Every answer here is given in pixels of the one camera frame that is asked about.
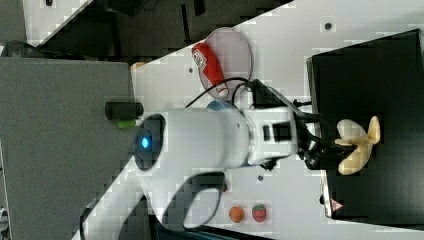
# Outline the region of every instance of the white table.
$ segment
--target white table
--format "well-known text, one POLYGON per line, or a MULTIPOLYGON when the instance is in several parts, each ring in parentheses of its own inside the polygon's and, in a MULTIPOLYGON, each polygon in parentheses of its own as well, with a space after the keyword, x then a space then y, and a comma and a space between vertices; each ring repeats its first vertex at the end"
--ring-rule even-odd
POLYGON ((27 42, 34 47, 45 43, 71 21, 93 0, 53 0, 46 6, 45 0, 22 0, 27 42))
MULTIPOLYGON (((252 78, 301 100, 309 98, 308 57, 415 28, 424 29, 424 1, 297 0, 234 27, 251 47, 252 78), (327 22, 333 24, 329 31, 327 22)), ((183 107, 203 91, 190 50, 133 68, 134 93, 147 114, 183 107)), ((204 97, 194 106, 205 107, 211 100, 204 97)), ((295 157, 280 161, 271 173, 256 167, 228 171, 227 176, 231 192, 224 194, 209 226, 285 240, 424 238, 424 232, 327 219, 318 202, 320 172, 309 171, 295 157), (258 175, 265 175, 263 182, 258 175), (270 215, 262 224, 251 217, 255 203, 268 206, 270 215), (228 218, 233 205, 246 208, 241 224, 228 218)))

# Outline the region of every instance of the gray table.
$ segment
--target gray table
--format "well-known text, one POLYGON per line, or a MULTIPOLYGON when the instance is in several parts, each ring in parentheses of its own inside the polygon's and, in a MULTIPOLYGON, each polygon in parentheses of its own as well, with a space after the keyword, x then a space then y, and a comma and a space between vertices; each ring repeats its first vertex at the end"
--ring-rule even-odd
POLYGON ((132 95, 123 63, 0 58, 0 140, 11 234, 70 239, 125 165, 135 129, 104 104, 132 95))

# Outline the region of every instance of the cable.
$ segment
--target cable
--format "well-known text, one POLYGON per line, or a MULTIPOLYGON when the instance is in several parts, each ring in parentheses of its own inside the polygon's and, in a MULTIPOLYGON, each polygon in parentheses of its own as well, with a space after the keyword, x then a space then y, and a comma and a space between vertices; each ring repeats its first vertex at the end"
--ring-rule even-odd
POLYGON ((159 0, 156 0, 156 3, 155 3, 155 5, 153 5, 153 7, 152 8, 149 8, 149 9, 146 9, 145 7, 144 7, 144 5, 146 4, 146 3, 148 3, 148 2, 151 2, 152 0, 148 0, 148 1, 145 1, 145 2, 143 2, 143 10, 145 11, 145 12, 149 12, 149 11, 153 11, 153 10, 155 10, 155 8, 156 8, 156 5, 158 5, 158 3, 159 3, 159 0))
POLYGON ((206 93, 208 93, 209 91, 211 91, 212 89, 216 88, 217 86, 223 84, 223 83, 227 83, 227 82, 231 82, 231 81, 242 81, 245 83, 248 83, 249 80, 247 80, 246 78, 241 78, 241 77, 232 77, 232 78, 227 78, 225 80, 223 80, 222 82, 220 82, 219 84, 215 84, 211 87, 209 87, 208 89, 206 89, 205 91, 203 91, 199 96, 197 96, 195 99, 193 99, 189 104, 187 104, 185 107, 188 108, 191 105, 193 105, 193 103, 195 103, 197 100, 199 100, 199 98, 203 97, 203 95, 205 95, 206 93))
POLYGON ((236 105, 235 105, 235 103, 234 103, 234 100, 235 100, 235 98, 236 98, 236 93, 237 93, 237 90, 240 88, 240 87, 242 87, 242 86, 244 86, 244 89, 243 90, 245 90, 246 88, 247 88, 247 84, 246 83, 240 83, 239 85, 237 85, 237 87, 234 89, 234 92, 233 92, 233 96, 231 96, 231 105, 233 105, 234 107, 236 107, 236 105))

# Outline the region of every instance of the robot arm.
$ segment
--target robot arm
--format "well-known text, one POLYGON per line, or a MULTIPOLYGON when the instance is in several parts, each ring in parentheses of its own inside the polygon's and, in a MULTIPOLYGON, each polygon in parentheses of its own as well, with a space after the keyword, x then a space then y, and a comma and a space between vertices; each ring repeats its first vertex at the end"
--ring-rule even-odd
POLYGON ((203 225, 219 205, 225 170, 266 166, 316 140, 302 123, 308 114, 259 80, 248 87, 255 110, 175 109, 147 117, 126 167, 73 239, 118 239, 143 194, 166 228, 203 225))

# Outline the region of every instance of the red object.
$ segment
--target red object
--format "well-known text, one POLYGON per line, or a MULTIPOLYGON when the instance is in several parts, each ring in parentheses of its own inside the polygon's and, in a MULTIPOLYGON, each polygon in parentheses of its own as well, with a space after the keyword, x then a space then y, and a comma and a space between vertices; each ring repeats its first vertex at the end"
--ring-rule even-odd
POLYGON ((266 218, 266 209, 263 204, 257 205, 252 209, 252 216, 256 222, 263 222, 266 218))
MULTIPOLYGON (((224 75, 219 65, 218 58, 212 48, 206 43, 198 43, 191 50, 194 61, 205 76, 209 79, 212 85, 219 85, 224 80, 224 75)), ((227 87, 220 86, 217 88, 220 95, 228 94, 227 87)))

